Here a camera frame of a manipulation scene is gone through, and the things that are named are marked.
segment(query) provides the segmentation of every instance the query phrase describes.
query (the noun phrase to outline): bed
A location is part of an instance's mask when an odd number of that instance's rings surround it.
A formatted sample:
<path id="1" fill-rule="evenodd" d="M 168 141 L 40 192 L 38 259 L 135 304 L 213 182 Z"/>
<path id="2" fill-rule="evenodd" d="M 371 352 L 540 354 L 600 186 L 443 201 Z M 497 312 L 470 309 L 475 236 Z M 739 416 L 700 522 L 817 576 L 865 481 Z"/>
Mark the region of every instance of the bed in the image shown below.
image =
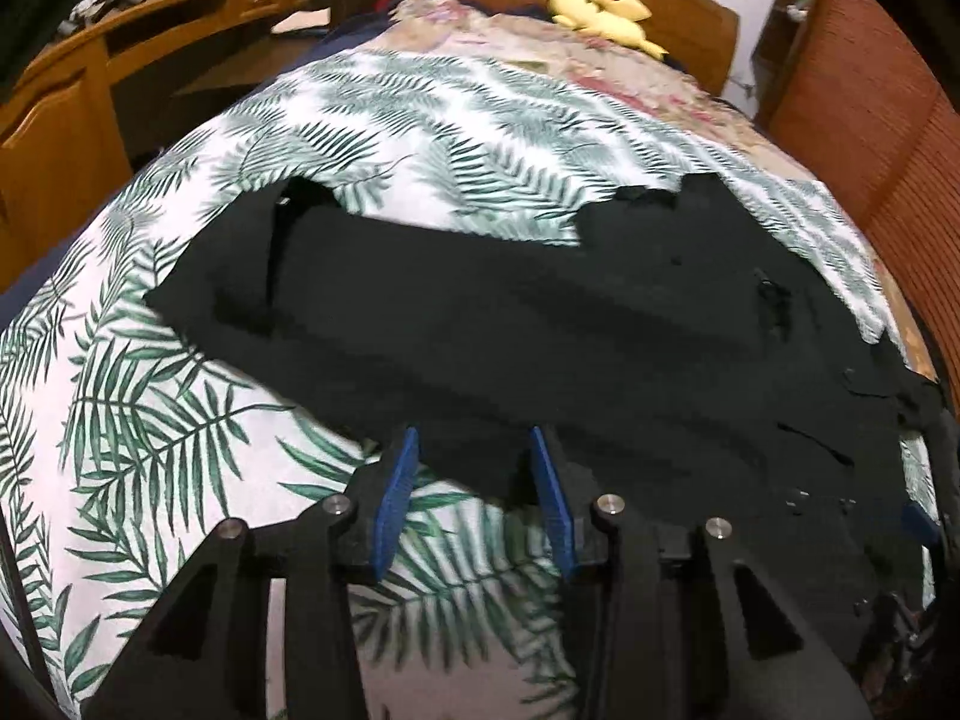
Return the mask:
<path id="1" fill-rule="evenodd" d="M 542 0 L 464 1 L 503 11 Z M 0 505 L 64 707 L 93 692 L 222 517 L 294 517 L 368 461 L 185 347 L 142 302 L 240 191 L 305 175 L 354 213 L 575 245 L 579 204 L 618 185 L 672 188 L 685 172 L 719 172 L 817 266 L 866 340 L 890 330 L 911 365 L 932 372 L 896 286 L 827 188 L 710 97 L 726 79 L 736 16 L 710 0 L 645 1 L 651 38 L 699 86 L 617 47 L 459 1 L 408 0 L 391 22 L 348 23 L 333 40 L 363 28 L 362 45 L 305 57 L 188 135 L 64 247 L 51 274 L 35 274 L 35 295 L 0 336 Z M 331 45 L 344 44 L 319 52 Z M 601 124 L 558 129 L 529 114 L 545 110 L 553 122 Z M 464 145 L 463 122 L 482 133 L 471 137 L 499 184 L 453 202 L 443 195 L 456 185 L 450 165 L 475 146 Z M 507 197 L 518 187 L 522 199 Z M 901 447 L 909 491 L 936 517 L 923 442 L 905 436 Z M 388 579 L 352 596 L 372 716 L 572 716 L 556 586 L 535 512 L 504 512 L 423 469 Z M 271 714 L 283 707 L 277 599 Z"/>

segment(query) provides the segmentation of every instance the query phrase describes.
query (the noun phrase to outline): blue gripper pad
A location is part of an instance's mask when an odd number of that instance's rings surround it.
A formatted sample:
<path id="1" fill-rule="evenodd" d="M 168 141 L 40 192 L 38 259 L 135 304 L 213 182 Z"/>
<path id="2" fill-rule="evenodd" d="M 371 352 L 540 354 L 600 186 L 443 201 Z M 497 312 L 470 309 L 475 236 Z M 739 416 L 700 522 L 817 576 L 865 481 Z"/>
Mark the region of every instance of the blue gripper pad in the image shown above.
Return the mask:
<path id="1" fill-rule="evenodd" d="M 531 469 L 534 475 L 536 496 L 544 513 L 544 528 L 553 548 L 553 562 L 569 579 L 577 567 L 573 546 L 573 517 L 563 497 L 560 480 L 550 459 L 544 432 L 535 427 L 531 430 Z"/>
<path id="2" fill-rule="evenodd" d="M 384 461 L 389 461 L 389 458 L 380 458 L 381 463 Z M 400 541 L 400 531 L 403 530 L 403 520 L 407 517 L 410 493 L 414 490 L 414 477 L 418 465 L 419 435 L 416 433 L 416 428 L 408 427 L 403 434 L 400 456 L 394 464 L 394 471 L 390 475 L 390 481 L 387 482 L 380 506 L 376 510 L 376 519 L 373 520 L 371 566 L 376 575 L 376 581 L 383 579 L 394 561 L 397 543 Z"/>

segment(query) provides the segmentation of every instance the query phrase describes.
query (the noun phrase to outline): cabinet door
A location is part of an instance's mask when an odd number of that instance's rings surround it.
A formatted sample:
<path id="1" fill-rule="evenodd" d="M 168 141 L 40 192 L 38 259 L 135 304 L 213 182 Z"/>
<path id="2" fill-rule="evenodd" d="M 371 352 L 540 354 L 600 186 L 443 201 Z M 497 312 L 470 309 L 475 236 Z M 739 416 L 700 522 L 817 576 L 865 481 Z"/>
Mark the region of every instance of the cabinet door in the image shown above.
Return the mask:
<path id="1" fill-rule="evenodd" d="M 16 89 L 0 109 L 0 289 L 130 179 L 99 41 Z"/>

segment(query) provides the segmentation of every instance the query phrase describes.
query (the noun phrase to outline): wooden desk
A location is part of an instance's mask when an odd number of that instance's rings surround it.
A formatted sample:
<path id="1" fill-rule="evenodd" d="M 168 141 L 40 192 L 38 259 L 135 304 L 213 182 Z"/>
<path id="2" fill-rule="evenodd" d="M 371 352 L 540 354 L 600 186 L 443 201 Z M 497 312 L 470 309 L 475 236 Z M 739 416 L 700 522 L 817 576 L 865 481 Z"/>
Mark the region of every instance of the wooden desk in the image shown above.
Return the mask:
<path id="1" fill-rule="evenodd" d="M 0 107 L 0 290 L 130 180 L 114 85 L 191 44 L 309 1 L 147 0 L 27 66 Z"/>

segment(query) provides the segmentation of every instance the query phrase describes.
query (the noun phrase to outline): stuffed animal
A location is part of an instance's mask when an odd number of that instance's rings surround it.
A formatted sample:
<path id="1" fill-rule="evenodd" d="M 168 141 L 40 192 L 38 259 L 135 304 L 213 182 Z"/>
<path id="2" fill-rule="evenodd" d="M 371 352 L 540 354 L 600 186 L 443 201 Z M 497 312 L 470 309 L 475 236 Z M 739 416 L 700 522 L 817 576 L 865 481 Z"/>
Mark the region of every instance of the stuffed animal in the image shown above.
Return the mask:
<path id="1" fill-rule="evenodd" d="M 649 19 L 650 9 L 640 0 L 548 0 L 553 20 L 567 29 L 606 38 L 628 49 L 640 49 L 663 60 L 666 49 L 647 40 L 637 21 Z"/>

